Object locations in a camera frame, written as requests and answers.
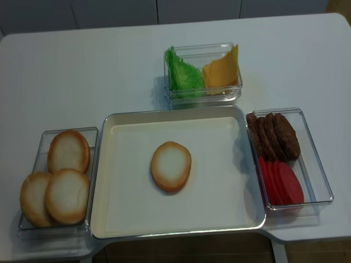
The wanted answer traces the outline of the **red tomato slice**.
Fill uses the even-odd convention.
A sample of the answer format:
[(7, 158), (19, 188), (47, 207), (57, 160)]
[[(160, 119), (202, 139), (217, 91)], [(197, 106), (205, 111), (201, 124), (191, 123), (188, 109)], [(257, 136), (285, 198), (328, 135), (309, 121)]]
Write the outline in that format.
[(302, 187), (291, 167), (287, 163), (280, 162), (279, 172), (282, 185), (286, 189), (288, 196), (291, 198), (292, 204), (304, 203)]
[(281, 204), (282, 205), (292, 204), (291, 198), (288, 196), (286, 189), (282, 185), (281, 175), (279, 172), (279, 165), (280, 165), (280, 162), (278, 160), (275, 160), (272, 163), (275, 187), (276, 187), (278, 194), (281, 198)]
[(267, 176), (268, 176), (268, 181), (269, 181), (269, 185), (270, 185), (270, 190), (271, 190), (271, 195), (272, 195), (271, 204), (272, 205), (283, 205), (283, 200), (280, 197), (280, 194), (275, 186), (272, 164), (273, 163), (271, 161), (268, 161), (265, 164), (265, 168), (266, 168)]
[(271, 181), (269, 179), (269, 175), (267, 173), (267, 168), (266, 168), (266, 163), (263, 158), (263, 156), (259, 156), (259, 165), (261, 168), (262, 176), (263, 176), (263, 181), (265, 184), (265, 189), (267, 192), (268, 200), (271, 205), (275, 205), (275, 195), (273, 192), (273, 188), (271, 186)]

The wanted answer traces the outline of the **white rectangular metal tray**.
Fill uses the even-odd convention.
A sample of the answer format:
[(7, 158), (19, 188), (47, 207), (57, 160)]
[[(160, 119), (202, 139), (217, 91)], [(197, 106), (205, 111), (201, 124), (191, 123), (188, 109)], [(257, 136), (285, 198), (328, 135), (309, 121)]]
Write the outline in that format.
[(240, 108), (119, 113), (104, 121), (90, 218), (95, 238), (250, 231), (265, 219)]

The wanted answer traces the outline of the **green lettuce leaf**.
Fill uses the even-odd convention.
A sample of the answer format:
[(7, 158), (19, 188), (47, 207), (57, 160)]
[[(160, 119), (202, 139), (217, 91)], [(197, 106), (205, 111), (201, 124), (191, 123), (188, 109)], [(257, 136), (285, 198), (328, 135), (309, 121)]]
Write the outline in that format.
[(172, 99), (201, 97), (205, 83), (202, 73), (194, 65), (180, 58), (174, 46), (167, 49), (165, 61), (168, 66), (169, 89)]

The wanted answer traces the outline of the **brown meat patty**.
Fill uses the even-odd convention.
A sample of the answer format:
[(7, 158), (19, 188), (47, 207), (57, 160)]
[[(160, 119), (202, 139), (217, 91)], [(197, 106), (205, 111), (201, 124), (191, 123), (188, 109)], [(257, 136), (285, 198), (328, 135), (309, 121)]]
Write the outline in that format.
[(257, 120), (257, 117), (254, 115), (254, 113), (249, 113), (246, 115), (246, 122), (247, 122), (248, 131), (249, 131), (252, 143), (255, 146), (258, 155), (262, 156), (263, 158), (266, 158), (264, 150), (261, 145), (261, 141), (259, 139), (259, 136), (256, 130), (256, 120)]
[(277, 160), (277, 156), (270, 145), (270, 141), (265, 133), (264, 117), (258, 117), (256, 120), (257, 133), (261, 141), (263, 151), (269, 161)]
[(287, 163), (289, 159), (285, 155), (281, 146), (279, 145), (277, 136), (275, 134), (274, 126), (273, 126), (273, 114), (269, 113), (264, 117), (264, 125), (265, 125), (265, 133), (270, 142), (270, 145), (276, 154), (276, 158), (281, 161)]
[(289, 161), (295, 161), (301, 154), (301, 148), (293, 129), (287, 118), (277, 113), (273, 116), (273, 126), (278, 143)]

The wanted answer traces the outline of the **rightmost red tomato slice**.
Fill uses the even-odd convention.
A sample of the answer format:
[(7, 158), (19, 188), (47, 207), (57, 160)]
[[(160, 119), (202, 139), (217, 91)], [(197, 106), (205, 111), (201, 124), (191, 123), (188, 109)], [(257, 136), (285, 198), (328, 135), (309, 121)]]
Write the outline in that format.
[(291, 198), (292, 204), (304, 203), (302, 187), (291, 167), (287, 163), (280, 162), (279, 172), (282, 185), (286, 189), (288, 196)]

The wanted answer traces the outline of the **clear lettuce cheese container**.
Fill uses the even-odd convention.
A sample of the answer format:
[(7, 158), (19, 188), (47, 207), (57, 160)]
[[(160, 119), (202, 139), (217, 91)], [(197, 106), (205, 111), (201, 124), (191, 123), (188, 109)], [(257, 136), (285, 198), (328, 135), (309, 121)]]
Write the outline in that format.
[[(217, 43), (217, 44), (204, 44), (192, 45), (186, 47), (174, 47), (176, 54), (182, 58), (186, 63), (194, 65), (202, 73), (202, 68), (210, 64), (213, 60), (221, 59), (227, 52), (234, 47), (233, 43)], [(185, 98), (185, 99), (172, 99), (171, 91), (169, 89), (170, 81), (168, 79), (168, 66), (165, 61), (165, 53), (163, 55), (164, 64), (164, 83), (165, 83), (165, 98), (169, 106), (173, 109), (183, 107), (196, 107), (196, 106), (214, 106), (214, 105), (232, 105), (236, 103), (237, 99), (241, 96), (243, 81), (239, 68), (239, 78), (237, 85), (222, 87), (220, 93), (217, 95), (207, 95), (206, 87), (203, 88), (201, 97)]]

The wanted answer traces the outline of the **bun slice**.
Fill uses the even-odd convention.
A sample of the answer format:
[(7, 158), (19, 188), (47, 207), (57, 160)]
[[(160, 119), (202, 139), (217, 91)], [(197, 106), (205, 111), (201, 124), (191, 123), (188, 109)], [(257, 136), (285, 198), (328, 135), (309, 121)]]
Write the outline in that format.
[(35, 227), (54, 225), (53, 218), (47, 212), (44, 197), (51, 173), (38, 171), (27, 176), (20, 191), (21, 211), (27, 221)]
[(87, 140), (76, 130), (59, 133), (50, 144), (47, 164), (52, 174), (61, 169), (74, 169), (86, 173), (90, 165), (90, 148)]
[(86, 215), (90, 181), (80, 171), (61, 169), (50, 179), (44, 203), (50, 216), (64, 225), (82, 221)]
[(151, 160), (151, 175), (155, 184), (163, 191), (180, 191), (188, 181), (191, 171), (189, 150), (174, 141), (157, 148)]

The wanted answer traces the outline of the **clear bun container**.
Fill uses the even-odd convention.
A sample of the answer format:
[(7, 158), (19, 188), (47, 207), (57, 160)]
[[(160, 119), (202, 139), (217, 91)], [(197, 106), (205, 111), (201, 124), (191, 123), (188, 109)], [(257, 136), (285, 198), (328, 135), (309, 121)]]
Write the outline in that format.
[[(87, 199), (87, 211), (84, 219), (73, 225), (56, 225), (49, 227), (36, 227), (25, 218), (24, 214), (21, 214), (19, 225), (18, 225), (18, 236), (25, 238), (28, 235), (30, 238), (35, 236), (69, 236), (69, 235), (79, 235), (89, 230), (90, 215), (92, 210), (92, 200), (94, 192), (94, 184), (96, 178), (96, 167), (97, 158), (99, 153), (99, 131), (96, 127), (87, 128), (77, 128), (85, 139), (90, 149), (90, 164), (86, 172), (87, 178), (90, 181), (89, 194)], [(49, 147), (51, 142), (54, 140), (55, 136), (64, 130), (49, 130), (44, 131), (41, 135), (41, 140), (39, 143), (38, 151), (36, 154), (36, 159), (33, 165), (33, 172), (44, 171), (48, 172), (47, 165), (47, 155), (49, 152)]]

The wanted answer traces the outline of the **rightmost brown meat patty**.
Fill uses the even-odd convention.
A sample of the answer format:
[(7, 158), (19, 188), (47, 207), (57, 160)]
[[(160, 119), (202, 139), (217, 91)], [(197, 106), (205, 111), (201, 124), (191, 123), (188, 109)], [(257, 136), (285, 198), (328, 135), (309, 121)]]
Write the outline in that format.
[(301, 148), (293, 129), (287, 118), (277, 113), (273, 116), (273, 126), (278, 143), (289, 161), (295, 161), (301, 154)]

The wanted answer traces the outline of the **clear patty tomato container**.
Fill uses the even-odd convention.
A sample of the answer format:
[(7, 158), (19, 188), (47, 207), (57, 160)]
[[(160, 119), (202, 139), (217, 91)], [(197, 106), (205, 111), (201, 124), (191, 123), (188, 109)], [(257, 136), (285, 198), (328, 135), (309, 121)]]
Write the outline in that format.
[(295, 173), (304, 194), (304, 203), (288, 205), (271, 205), (268, 200), (261, 168), (259, 165), (259, 155), (252, 143), (248, 126), (247, 131), (252, 145), (252, 153), (256, 161), (258, 177), (262, 184), (262, 194), (269, 216), (296, 218), (298, 216), (315, 216), (333, 202), (333, 194), (321, 164), (314, 141), (310, 134), (304, 114), (299, 108), (281, 108), (265, 111), (253, 111), (258, 117), (265, 117), (272, 113), (284, 115), (296, 131), (296, 136), (301, 148), (301, 154), (295, 161), (288, 161), (287, 164)]

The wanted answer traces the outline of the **leftmost brown meat patty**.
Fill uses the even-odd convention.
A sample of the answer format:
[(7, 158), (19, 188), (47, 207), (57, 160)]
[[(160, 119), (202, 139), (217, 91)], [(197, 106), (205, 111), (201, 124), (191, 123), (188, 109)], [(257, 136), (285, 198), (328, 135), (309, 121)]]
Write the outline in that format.
[(247, 122), (248, 131), (249, 131), (252, 143), (255, 146), (258, 155), (262, 156), (263, 158), (266, 158), (264, 150), (261, 145), (261, 141), (259, 139), (259, 136), (256, 130), (256, 120), (257, 120), (257, 117), (254, 115), (254, 113), (249, 113), (246, 115), (246, 122)]

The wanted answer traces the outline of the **leftmost red tomato slice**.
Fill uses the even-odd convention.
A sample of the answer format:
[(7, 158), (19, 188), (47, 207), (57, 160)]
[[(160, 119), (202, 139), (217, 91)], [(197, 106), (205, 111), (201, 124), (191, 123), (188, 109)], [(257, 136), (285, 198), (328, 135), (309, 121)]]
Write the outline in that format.
[(263, 158), (263, 156), (259, 156), (259, 165), (261, 168), (262, 176), (263, 176), (263, 181), (265, 184), (265, 189), (267, 192), (268, 200), (271, 205), (275, 205), (275, 195), (273, 192), (273, 188), (271, 186), (271, 181), (269, 179), (269, 175), (267, 173), (267, 168), (266, 168), (266, 163)]

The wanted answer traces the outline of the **yellow cheese slices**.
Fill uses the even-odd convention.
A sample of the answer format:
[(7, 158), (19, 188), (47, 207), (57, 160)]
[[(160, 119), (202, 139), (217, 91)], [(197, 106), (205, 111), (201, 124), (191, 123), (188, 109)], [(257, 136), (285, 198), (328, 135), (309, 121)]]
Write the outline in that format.
[(239, 78), (239, 45), (232, 47), (224, 57), (213, 60), (202, 68), (207, 95), (217, 95), (222, 87), (237, 85)]

